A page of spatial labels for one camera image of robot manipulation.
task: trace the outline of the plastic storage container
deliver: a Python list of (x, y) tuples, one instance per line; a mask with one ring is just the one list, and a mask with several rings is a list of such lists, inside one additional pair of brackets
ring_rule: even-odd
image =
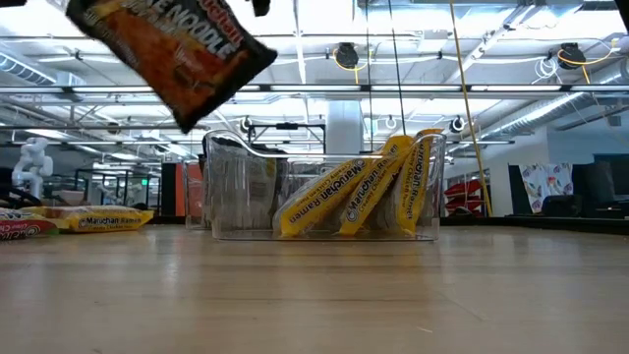
[[(187, 226), (211, 229), (213, 237), (219, 240), (437, 240), (446, 138), (426, 135), (415, 144), (421, 144), (424, 139), (431, 139), (428, 186), (414, 234), (378, 229), (371, 222), (367, 226), (369, 230), (361, 229), (352, 237), (341, 236), (338, 233), (338, 210), (343, 209), (344, 201), (310, 231), (290, 238), (282, 237), (277, 224), (273, 229), (273, 215), (302, 186), (349, 159), (378, 160), (384, 156), (269, 153), (249, 147), (229, 131), (214, 131), (205, 136), (207, 161), (202, 172), (202, 191), (196, 180), (190, 180), (189, 175), (184, 174), (186, 204), (197, 200), (199, 193), (203, 194), (202, 216), (189, 215)], [(197, 167), (191, 163), (186, 166)], [(370, 218), (386, 206), (385, 198), (388, 198), (386, 194)]]

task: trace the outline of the snack bag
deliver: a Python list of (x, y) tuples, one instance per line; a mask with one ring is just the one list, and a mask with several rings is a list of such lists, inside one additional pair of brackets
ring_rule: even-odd
[(45, 216), (68, 232), (91, 233), (137, 230), (153, 218), (153, 211), (127, 206), (32, 206), (23, 210)]
[(356, 158), (302, 186), (274, 216), (282, 236), (294, 237), (320, 223), (363, 179), (372, 162)]
[(66, 15), (140, 74), (184, 133), (277, 57), (224, 0), (71, 0)]
[(59, 233), (54, 223), (36, 213), (0, 207), (0, 241)]
[(413, 145), (407, 155), (394, 187), (397, 225), (409, 234), (415, 234), (428, 188), (432, 138), (419, 140), (425, 135), (440, 133), (441, 129), (426, 129), (416, 135), (418, 143)]
[(341, 215), (341, 235), (352, 236), (363, 225), (393, 182), (412, 144), (413, 138), (407, 136), (393, 137), (386, 142), (383, 153), (390, 157), (376, 160), (352, 193)]

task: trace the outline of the wooden tabletop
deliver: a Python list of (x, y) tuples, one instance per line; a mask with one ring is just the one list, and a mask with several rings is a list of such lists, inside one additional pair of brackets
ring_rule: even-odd
[(0, 353), (629, 352), (622, 236), (436, 243), (140, 232), (0, 243)]

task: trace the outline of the red noodle package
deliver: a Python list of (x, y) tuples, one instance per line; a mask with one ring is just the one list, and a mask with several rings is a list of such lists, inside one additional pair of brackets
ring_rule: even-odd
[(71, 0), (67, 16), (138, 72), (184, 133), (277, 57), (224, 0)]

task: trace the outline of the white robot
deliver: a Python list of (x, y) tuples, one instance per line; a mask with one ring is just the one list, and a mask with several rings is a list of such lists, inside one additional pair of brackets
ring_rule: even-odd
[[(11, 175), (16, 187), (29, 181), (30, 194), (38, 199), (41, 199), (42, 177), (52, 175), (52, 158), (44, 153), (47, 146), (48, 141), (45, 138), (28, 138), (27, 143), (21, 148), (20, 161), (16, 164)], [(29, 165), (32, 167), (29, 172), (25, 172), (24, 169)]]

